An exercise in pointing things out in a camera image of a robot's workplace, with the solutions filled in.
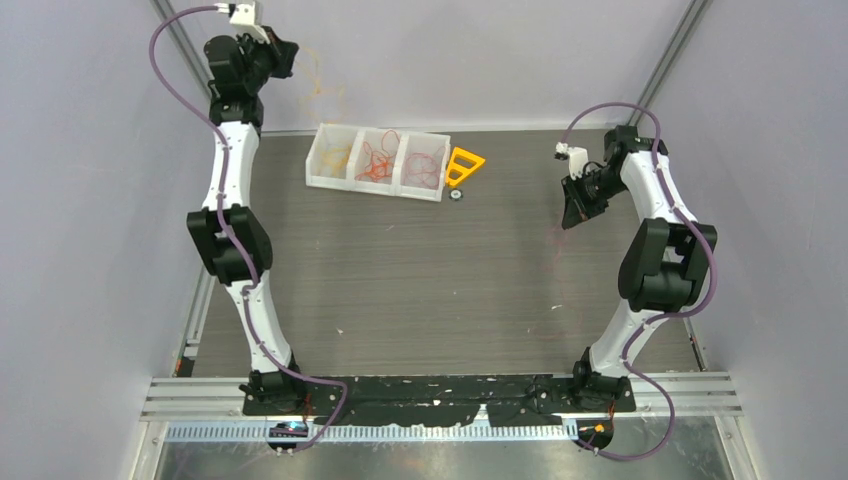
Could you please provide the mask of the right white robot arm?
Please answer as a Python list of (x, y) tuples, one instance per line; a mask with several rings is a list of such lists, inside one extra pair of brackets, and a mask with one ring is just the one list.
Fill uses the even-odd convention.
[(718, 234), (685, 206), (671, 177), (663, 141), (617, 126), (604, 136), (604, 161), (595, 164), (586, 149), (560, 142), (557, 159), (568, 172), (563, 229), (604, 213), (615, 195), (627, 191), (640, 221), (619, 268), (619, 305), (600, 339), (573, 368), (569, 392), (581, 410), (596, 410), (629, 392), (635, 357), (666, 321), (701, 296)]

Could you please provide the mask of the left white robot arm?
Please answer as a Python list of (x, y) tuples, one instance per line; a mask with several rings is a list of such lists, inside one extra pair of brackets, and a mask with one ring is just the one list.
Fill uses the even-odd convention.
[(243, 33), (204, 46), (212, 99), (202, 118), (213, 129), (216, 152), (209, 193), (188, 214), (187, 228), (204, 267), (239, 312), (250, 351), (248, 379), (239, 387), (246, 414), (293, 414), (306, 404), (307, 388), (271, 298), (273, 249), (250, 207), (250, 189), (264, 119), (259, 92), (269, 79), (291, 76), (299, 47), (267, 26), (260, 30), (266, 41)]

